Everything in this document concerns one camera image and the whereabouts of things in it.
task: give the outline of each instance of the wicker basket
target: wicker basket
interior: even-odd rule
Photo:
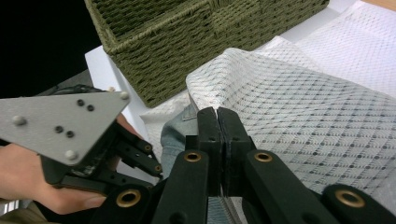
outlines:
[[[225,49],[255,49],[328,2],[85,0],[104,51],[148,107],[185,90],[186,75]]]

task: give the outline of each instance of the screw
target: screw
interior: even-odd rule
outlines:
[[[74,137],[74,133],[72,131],[67,131],[66,136],[68,138],[72,138],[72,137]]]
[[[121,98],[122,100],[128,100],[128,99],[129,99],[129,94],[128,94],[128,92],[122,91],[122,92],[120,93],[120,98]]]
[[[77,100],[77,105],[79,105],[79,106],[84,106],[85,103],[84,103],[83,100],[79,99],[79,100]]]
[[[26,123],[26,119],[22,116],[17,115],[12,118],[12,123],[14,123],[15,125],[23,125]]]
[[[88,105],[87,106],[88,111],[93,111],[95,107],[93,105]]]
[[[64,155],[66,156],[66,158],[70,161],[75,160],[78,157],[77,152],[73,151],[73,150],[67,150]]]
[[[64,128],[62,126],[58,125],[58,126],[55,127],[55,132],[56,133],[62,133],[63,131],[64,131]]]

